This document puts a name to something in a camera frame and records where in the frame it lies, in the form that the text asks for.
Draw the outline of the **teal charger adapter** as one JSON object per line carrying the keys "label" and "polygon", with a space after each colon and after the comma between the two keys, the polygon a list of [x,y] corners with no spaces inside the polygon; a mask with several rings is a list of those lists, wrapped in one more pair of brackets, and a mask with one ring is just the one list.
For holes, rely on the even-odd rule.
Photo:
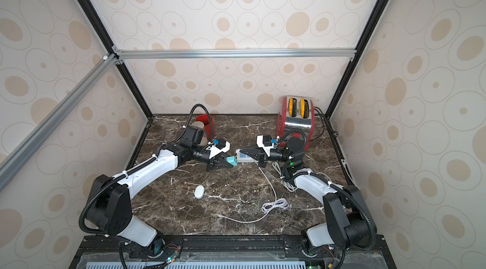
{"label": "teal charger adapter", "polygon": [[237,158],[235,156],[229,156],[226,158],[227,163],[231,164],[233,167],[238,165]]}

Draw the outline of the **horizontal aluminium rail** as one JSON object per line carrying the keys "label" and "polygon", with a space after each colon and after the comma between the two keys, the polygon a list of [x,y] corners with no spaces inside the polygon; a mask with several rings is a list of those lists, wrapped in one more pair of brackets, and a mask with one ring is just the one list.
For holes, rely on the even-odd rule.
{"label": "horizontal aluminium rail", "polygon": [[245,49],[245,50],[119,50],[121,59],[229,59],[353,57],[354,48]]}

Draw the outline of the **black left frame post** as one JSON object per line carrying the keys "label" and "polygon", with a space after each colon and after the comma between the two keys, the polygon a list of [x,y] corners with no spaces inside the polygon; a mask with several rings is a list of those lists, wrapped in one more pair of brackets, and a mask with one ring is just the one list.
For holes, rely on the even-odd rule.
{"label": "black left frame post", "polygon": [[80,5],[81,9],[83,10],[88,21],[90,22],[92,28],[94,29],[96,36],[101,41],[101,43],[105,47],[108,54],[114,54],[115,58],[117,58],[119,60],[119,62],[116,63],[117,69],[118,69],[119,73],[121,74],[125,84],[130,89],[130,92],[132,93],[133,97],[135,98],[137,104],[140,106],[140,109],[145,114],[147,119],[149,119],[149,120],[152,119],[153,118],[153,112],[151,111],[148,104],[146,103],[140,89],[138,88],[137,84],[135,83],[134,78],[130,74],[129,69],[127,68],[125,63],[122,62],[122,59],[118,56],[117,52],[113,49],[115,44],[114,44],[109,32],[107,31],[106,26],[104,25],[100,16],[96,12],[96,9],[94,8],[94,6],[92,4],[92,0],[77,0],[77,2]]}

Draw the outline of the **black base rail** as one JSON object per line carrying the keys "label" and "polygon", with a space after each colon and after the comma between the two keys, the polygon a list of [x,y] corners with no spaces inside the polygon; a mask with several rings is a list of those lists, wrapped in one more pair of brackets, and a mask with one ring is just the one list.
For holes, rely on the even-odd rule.
{"label": "black base rail", "polygon": [[377,237],[369,251],[321,247],[305,251],[301,236],[166,236],[161,255],[149,257],[134,243],[87,236],[71,268],[395,268],[389,247]]}

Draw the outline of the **white earbud case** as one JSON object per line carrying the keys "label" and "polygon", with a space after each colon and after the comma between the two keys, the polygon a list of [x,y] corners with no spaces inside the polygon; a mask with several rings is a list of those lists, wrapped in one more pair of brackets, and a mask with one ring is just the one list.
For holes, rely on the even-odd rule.
{"label": "white earbud case", "polygon": [[194,190],[194,197],[196,199],[202,199],[205,195],[205,187],[203,185],[198,185]]}

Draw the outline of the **red silver toaster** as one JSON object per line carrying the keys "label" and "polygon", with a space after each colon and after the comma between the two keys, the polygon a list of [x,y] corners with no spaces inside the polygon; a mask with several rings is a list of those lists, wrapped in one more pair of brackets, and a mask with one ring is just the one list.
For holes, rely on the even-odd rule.
{"label": "red silver toaster", "polygon": [[315,106],[310,98],[285,96],[278,114],[276,135],[282,137],[292,129],[303,131],[307,137],[305,150],[309,148],[310,139],[316,126]]}

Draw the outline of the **red metal bucket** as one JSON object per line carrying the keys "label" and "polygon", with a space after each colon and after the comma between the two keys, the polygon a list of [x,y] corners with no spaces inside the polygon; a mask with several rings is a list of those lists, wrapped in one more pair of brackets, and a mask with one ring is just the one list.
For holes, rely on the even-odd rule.
{"label": "red metal bucket", "polygon": [[196,117],[196,122],[201,122],[204,125],[203,129],[206,131],[209,139],[215,138],[215,123],[211,115],[199,115],[198,117]]}

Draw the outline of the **left diagonal aluminium rail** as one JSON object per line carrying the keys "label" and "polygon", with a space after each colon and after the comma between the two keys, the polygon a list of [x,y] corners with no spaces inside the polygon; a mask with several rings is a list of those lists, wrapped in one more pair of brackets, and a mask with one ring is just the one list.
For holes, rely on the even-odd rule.
{"label": "left diagonal aluminium rail", "polygon": [[72,110],[80,103],[106,71],[115,64],[114,53],[101,60],[55,108],[44,118],[1,165],[1,189],[18,174],[34,153],[44,144]]}

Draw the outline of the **black frame post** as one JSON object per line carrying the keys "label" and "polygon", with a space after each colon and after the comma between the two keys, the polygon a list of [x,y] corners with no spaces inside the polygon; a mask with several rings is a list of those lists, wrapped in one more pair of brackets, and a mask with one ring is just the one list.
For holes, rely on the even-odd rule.
{"label": "black frame post", "polygon": [[153,118],[153,112],[151,111],[148,104],[146,103],[140,89],[138,88],[137,84],[135,83],[134,78],[130,74],[129,69],[127,68],[125,63],[122,62],[122,59],[118,56],[117,52],[113,49],[115,44],[114,44],[109,32],[107,31],[106,26],[104,25],[100,16],[96,12],[96,9],[94,8],[94,6],[92,4],[92,0],[77,0],[77,2],[80,5],[81,9],[83,10],[88,21],[90,22],[92,28],[94,29],[96,36],[101,41],[101,43],[105,47],[108,54],[114,54],[115,58],[117,58],[119,60],[119,62],[116,63],[117,69],[118,69],[119,73],[121,74],[125,84],[130,89],[130,92],[132,93],[133,97],[135,98],[137,104],[140,106],[140,109],[145,114],[147,119],[149,119],[149,120],[152,119]]}
{"label": "black frame post", "polygon": [[364,27],[364,30],[361,34],[360,39],[358,40],[358,43],[356,45],[356,53],[353,56],[353,58],[350,60],[348,63],[344,74],[342,76],[342,79],[339,82],[339,85],[337,87],[336,92],[333,95],[333,98],[329,104],[329,107],[327,108],[327,111],[325,113],[325,116],[328,120],[331,119],[333,116],[344,92],[346,87],[349,84],[349,81],[351,80],[351,77],[359,63],[359,60],[364,54],[364,51],[366,50],[370,39],[372,37],[373,32],[375,31],[378,22],[380,18],[382,17],[383,12],[385,11],[387,4],[389,3],[389,0],[377,0],[375,6],[373,7],[372,13],[370,14],[370,17],[367,20],[366,26]]}

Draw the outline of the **clear jar with rice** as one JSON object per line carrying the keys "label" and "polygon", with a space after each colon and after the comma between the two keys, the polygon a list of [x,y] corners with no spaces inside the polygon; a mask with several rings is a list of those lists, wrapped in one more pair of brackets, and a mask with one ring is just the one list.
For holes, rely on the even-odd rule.
{"label": "clear jar with rice", "polygon": [[206,146],[208,144],[208,134],[205,130],[205,125],[202,122],[194,122],[192,126],[197,127],[199,129],[202,129],[202,138],[201,142],[199,143],[199,146]]}

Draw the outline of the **white power strip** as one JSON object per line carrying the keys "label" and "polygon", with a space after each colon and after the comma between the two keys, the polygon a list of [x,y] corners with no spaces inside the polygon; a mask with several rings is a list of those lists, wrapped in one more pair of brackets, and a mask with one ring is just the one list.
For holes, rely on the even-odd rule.
{"label": "white power strip", "polygon": [[240,149],[236,150],[236,159],[237,159],[238,164],[257,163],[258,162],[257,160],[255,160],[251,156],[242,153]]}

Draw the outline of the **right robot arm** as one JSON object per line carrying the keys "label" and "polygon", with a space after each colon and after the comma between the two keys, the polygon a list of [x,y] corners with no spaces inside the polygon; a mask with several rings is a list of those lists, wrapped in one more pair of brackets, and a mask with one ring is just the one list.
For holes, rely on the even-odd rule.
{"label": "right robot arm", "polygon": [[355,185],[343,187],[307,168],[304,163],[308,137],[301,130],[283,136],[258,136],[256,146],[238,154],[252,158],[264,168],[272,162],[282,183],[307,192],[322,205],[326,222],[303,231],[309,247],[332,245],[370,250],[376,243],[377,226]]}

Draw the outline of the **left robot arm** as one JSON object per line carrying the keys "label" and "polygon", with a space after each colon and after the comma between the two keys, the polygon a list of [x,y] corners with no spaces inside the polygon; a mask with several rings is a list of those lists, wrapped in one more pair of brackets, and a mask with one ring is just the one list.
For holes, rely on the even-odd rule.
{"label": "left robot arm", "polygon": [[230,143],[216,139],[211,117],[208,126],[205,131],[187,123],[180,136],[159,146],[148,160],[112,177],[98,176],[78,218],[81,231],[119,237],[143,247],[151,256],[159,255],[166,245],[162,233],[133,214],[131,200],[188,161],[204,163],[208,171],[234,168],[235,159],[227,154]]}

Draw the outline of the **black right frame post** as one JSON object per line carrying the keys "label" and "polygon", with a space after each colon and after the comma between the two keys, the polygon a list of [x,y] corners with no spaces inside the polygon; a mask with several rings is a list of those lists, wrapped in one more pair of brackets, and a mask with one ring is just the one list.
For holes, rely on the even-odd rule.
{"label": "black right frame post", "polygon": [[367,20],[366,26],[364,27],[364,30],[361,34],[360,39],[358,40],[358,43],[356,45],[356,53],[353,56],[353,58],[350,60],[348,63],[344,74],[342,76],[342,79],[339,82],[339,85],[337,87],[336,92],[333,95],[333,98],[329,104],[329,107],[327,108],[327,111],[325,113],[325,116],[328,120],[331,119],[333,116],[344,92],[346,87],[349,84],[349,81],[351,80],[351,77],[359,63],[359,60],[364,54],[364,51],[366,50],[370,39],[372,37],[373,32],[375,31],[378,22],[380,18],[382,17],[383,12],[385,11],[387,4],[389,3],[389,0],[377,0],[375,6],[373,7],[372,13],[370,14],[370,17]]}

